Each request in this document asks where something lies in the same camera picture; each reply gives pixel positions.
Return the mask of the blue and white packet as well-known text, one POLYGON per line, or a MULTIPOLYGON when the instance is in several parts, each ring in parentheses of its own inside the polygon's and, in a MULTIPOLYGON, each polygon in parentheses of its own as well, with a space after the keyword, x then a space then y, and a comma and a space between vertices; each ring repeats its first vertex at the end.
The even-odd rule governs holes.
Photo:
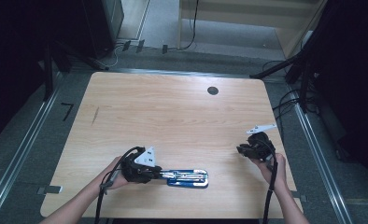
POLYGON ((205 189, 208 187, 208 172, 195 170, 162 170, 160 179, 165 179, 170 187, 205 189))

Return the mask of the metal floor rail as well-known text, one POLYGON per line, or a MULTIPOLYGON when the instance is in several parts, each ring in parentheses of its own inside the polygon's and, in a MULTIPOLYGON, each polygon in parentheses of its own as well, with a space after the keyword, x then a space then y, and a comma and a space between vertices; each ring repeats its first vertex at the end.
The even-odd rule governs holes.
POLYGON ((65 78, 66 74, 61 72, 55 75, 54 89, 47 100, 44 100, 43 88, 36 91, 0 135, 0 210, 28 159, 65 78))
POLYGON ((341 194, 341 191, 338 188, 338 185, 333 177, 330 166, 324 157, 321 146, 313 131, 313 127, 308 116, 299 105, 295 106, 295 111, 304 131, 305 138, 308 142, 308 145, 310 146, 311 153, 318 167, 318 172, 328 194, 330 203, 333 207, 333 211, 336 214, 338 223, 354 224, 351 214, 347 209, 345 200, 341 194))

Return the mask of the person's left hand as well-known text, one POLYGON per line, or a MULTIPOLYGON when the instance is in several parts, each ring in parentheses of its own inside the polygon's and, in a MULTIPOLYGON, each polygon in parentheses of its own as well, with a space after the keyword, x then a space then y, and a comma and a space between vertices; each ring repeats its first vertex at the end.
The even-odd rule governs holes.
POLYGON ((121 156, 116 157, 102 172, 102 186, 105 189, 117 189, 128 184, 121 173, 121 156))

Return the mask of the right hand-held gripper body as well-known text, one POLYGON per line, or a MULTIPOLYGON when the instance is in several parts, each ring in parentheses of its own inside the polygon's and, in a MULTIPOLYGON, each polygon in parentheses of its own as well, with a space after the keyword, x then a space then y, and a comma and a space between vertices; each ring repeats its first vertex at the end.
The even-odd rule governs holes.
POLYGON ((256 125, 247 131, 248 144, 250 145, 250 159, 269 161, 275 152, 275 147, 266 131, 274 129, 275 124, 256 125))

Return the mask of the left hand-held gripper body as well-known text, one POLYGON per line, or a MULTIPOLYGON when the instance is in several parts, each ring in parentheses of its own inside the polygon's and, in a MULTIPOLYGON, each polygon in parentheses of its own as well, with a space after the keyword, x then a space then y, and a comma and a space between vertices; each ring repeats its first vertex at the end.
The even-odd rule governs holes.
POLYGON ((148 183, 158 179, 162 168, 156 165, 154 148, 133 147, 123 156, 121 172, 128 182, 148 183))

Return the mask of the black cabinet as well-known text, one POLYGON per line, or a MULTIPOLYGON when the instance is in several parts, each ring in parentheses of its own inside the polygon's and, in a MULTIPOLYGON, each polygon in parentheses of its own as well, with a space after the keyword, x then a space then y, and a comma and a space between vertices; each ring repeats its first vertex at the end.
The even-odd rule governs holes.
POLYGON ((123 23, 121 0, 81 0, 85 12, 87 54, 100 59, 111 52, 123 23))

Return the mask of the grey tape strip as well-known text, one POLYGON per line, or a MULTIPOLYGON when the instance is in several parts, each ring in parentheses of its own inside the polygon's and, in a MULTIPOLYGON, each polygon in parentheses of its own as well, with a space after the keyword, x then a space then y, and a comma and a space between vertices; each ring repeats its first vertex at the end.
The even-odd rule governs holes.
POLYGON ((40 187, 36 193, 41 194, 41 195, 59 194, 62 192, 62 190, 63 190, 62 186, 45 186, 45 187, 40 187))

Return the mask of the black metal stand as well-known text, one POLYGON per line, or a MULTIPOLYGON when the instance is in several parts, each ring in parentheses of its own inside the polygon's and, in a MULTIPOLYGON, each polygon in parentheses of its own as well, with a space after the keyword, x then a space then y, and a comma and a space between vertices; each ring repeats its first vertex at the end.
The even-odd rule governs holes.
POLYGON ((306 93, 308 88, 308 81, 312 72, 312 51, 315 49, 317 42, 318 31, 315 30, 307 38, 307 41, 297 54, 288 58, 286 61, 278 63, 277 65, 274 65, 271 68, 260 72, 259 74, 250 75, 249 77, 263 79, 289 66, 290 70, 286 74, 285 80, 288 84, 293 84, 298 79, 301 79, 301 86, 299 90, 299 106, 305 113, 307 109, 306 93))
POLYGON ((56 63, 58 70, 69 72, 71 63, 67 57, 67 49, 63 43, 49 42, 44 49, 44 75, 45 94, 44 101, 47 101, 53 93, 53 70, 52 63, 56 63))

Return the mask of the light wooden furniture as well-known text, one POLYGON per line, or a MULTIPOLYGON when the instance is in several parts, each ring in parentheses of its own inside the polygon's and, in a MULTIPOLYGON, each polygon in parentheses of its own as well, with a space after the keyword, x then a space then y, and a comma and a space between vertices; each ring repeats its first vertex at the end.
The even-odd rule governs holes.
POLYGON ((178 0, 177 45, 181 21, 193 19, 273 27, 286 58, 293 56, 318 25, 328 0, 178 0))

